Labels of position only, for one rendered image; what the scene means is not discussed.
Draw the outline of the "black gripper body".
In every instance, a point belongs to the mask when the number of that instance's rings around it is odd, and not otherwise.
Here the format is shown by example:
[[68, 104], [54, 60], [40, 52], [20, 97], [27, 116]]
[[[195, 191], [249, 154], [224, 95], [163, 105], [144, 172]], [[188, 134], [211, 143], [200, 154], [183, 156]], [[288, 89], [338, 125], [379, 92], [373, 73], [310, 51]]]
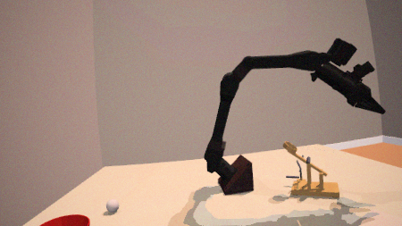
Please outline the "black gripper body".
[[331, 83], [331, 87], [344, 95], [349, 105], [356, 105], [368, 92], [368, 87], [363, 82], [358, 83], [351, 76], [341, 71]]

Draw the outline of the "white ball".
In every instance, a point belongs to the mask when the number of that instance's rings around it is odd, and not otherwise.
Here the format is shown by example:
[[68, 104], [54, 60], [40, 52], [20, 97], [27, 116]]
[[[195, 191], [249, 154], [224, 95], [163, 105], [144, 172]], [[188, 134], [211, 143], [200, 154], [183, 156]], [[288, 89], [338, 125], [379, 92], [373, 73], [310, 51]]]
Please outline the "white ball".
[[111, 199], [110, 201], [108, 201], [106, 203], [107, 211], [112, 212], [112, 213], [116, 212], [116, 210], [119, 209], [119, 206], [120, 206], [120, 204], [116, 199]]

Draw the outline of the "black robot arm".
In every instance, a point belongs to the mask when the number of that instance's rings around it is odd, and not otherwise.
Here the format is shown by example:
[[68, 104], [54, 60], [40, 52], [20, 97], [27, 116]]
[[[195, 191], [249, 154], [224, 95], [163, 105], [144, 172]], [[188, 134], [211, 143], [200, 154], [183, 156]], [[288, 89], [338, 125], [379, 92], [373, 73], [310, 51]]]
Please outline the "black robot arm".
[[[226, 73], [222, 78], [220, 88], [221, 100], [214, 125], [214, 133], [204, 155], [207, 161], [207, 171], [210, 173], [217, 172], [221, 180], [226, 183], [238, 170], [233, 165], [229, 165], [223, 158], [226, 142], [222, 141], [222, 137], [228, 119], [230, 105], [239, 89], [239, 83], [251, 69], [290, 67], [302, 71], [314, 71], [314, 73], [311, 73], [313, 82], [319, 78], [330, 85], [341, 72], [341, 70], [331, 64], [330, 61], [338, 66], [341, 66], [341, 64], [346, 65], [356, 50], [357, 48], [355, 46], [341, 38], [336, 38], [331, 49], [327, 51], [327, 54], [306, 50], [287, 55], [246, 56], [232, 72]], [[374, 70], [372, 65], [367, 61], [362, 65], [357, 64], [352, 72], [347, 71], [346, 74], [351, 76], [358, 83], [361, 83], [362, 78], [367, 75], [367, 73], [373, 72]]]

